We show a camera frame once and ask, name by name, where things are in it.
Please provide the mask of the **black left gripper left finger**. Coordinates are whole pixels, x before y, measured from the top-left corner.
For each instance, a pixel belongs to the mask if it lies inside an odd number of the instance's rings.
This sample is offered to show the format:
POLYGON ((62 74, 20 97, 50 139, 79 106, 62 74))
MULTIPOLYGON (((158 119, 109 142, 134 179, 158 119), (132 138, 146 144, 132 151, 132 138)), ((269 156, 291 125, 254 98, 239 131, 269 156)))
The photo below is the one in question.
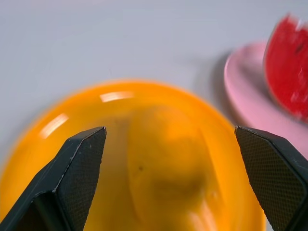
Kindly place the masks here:
POLYGON ((30 181, 0 224, 2 231, 81 231, 95 195, 105 127, 68 138, 30 181))

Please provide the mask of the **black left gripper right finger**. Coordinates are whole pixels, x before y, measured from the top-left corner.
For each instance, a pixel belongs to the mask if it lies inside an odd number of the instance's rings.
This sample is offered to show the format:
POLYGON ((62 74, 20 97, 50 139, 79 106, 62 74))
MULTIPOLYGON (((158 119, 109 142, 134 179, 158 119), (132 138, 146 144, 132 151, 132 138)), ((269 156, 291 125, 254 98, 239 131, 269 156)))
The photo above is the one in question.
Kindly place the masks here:
POLYGON ((275 231, 308 229, 308 161, 285 138, 237 126, 249 183, 275 231))

